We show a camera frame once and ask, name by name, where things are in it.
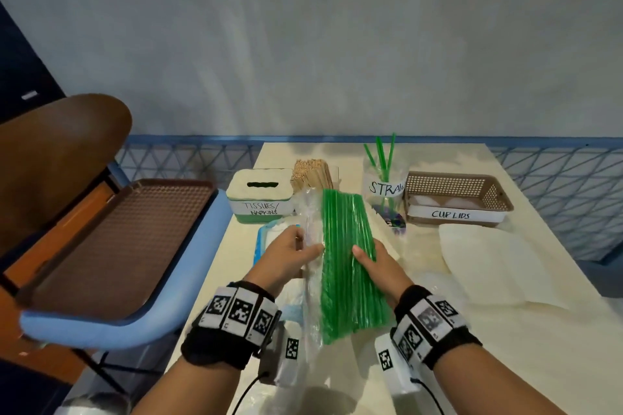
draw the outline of tissue box lid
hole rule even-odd
[[[292,169],[241,169],[227,188],[230,200],[288,200]]]

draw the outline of gray wall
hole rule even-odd
[[[622,0],[1,0],[150,134],[623,136]]]

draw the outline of handwritten label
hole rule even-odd
[[[398,197],[404,192],[404,185],[407,182],[407,176],[400,182],[382,182],[378,177],[370,174],[364,176],[363,188],[364,193],[369,195],[378,195],[380,197]]]
[[[291,200],[230,200],[229,205],[236,215],[291,215],[294,206]]]
[[[491,210],[466,210],[460,208],[437,208],[425,205],[411,205],[407,215],[419,218],[436,218],[456,221],[485,221],[499,223],[504,220],[506,212]]]

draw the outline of brown plastic basket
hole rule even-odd
[[[183,253],[214,185],[143,179],[124,187],[23,288],[32,310],[96,320],[137,312]]]
[[[418,205],[418,216],[411,215],[409,211],[415,209],[410,208],[410,198],[414,195],[430,197],[439,206]],[[446,207],[445,204],[451,198],[470,199],[476,208]],[[487,175],[410,171],[404,202],[407,221],[411,223],[466,223],[495,227],[508,212],[514,210],[500,182]]]

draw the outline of wrist strap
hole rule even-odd
[[[431,370],[448,351],[469,343],[482,346],[467,321],[444,297],[412,285],[396,306],[396,328],[391,338],[412,368],[420,363]]]
[[[243,370],[251,355],[268,343],[279,318],[274,302],[266,290],[250,282],[219,287],[193,321],[182,355],[196,366],[225,362]]]

